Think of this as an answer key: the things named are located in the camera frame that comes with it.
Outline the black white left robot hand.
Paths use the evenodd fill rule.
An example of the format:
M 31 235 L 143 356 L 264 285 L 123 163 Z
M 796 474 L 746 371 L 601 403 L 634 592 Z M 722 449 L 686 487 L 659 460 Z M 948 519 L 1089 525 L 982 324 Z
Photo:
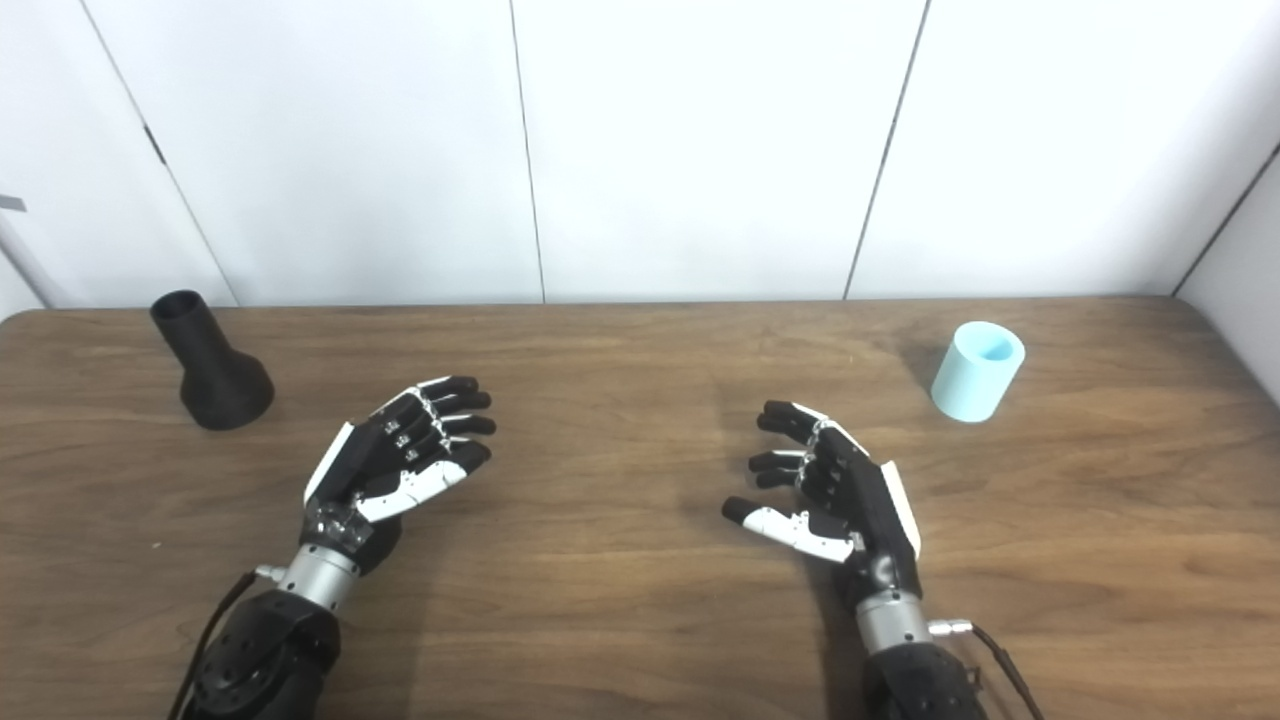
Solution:
M 497 424 L 476 378 L 448 375 L 401 391 L 347 421 L 303 491 L 300 542 L 375 571 L 399 543 L 402 516 L 471 477 L 492 457 Z

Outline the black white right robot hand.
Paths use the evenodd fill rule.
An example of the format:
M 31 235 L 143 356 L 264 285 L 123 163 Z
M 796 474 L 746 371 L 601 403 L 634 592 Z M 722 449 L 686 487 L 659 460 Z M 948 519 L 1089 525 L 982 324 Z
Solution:
M 803 505 L 792 512 L 739 496 L 722 515 L 736 525 L 799 553 L 835 565 L 833 585 L 852 612 L 873 598 L 919 600 L 919 532 L 900 483 L 876 462 L 836 420 L 800 404 L 768 401 L 756 416 L 760 430 L 785 436 L 799 450 L 774 450 L 749 459 L 758 489 L 795 489 Z

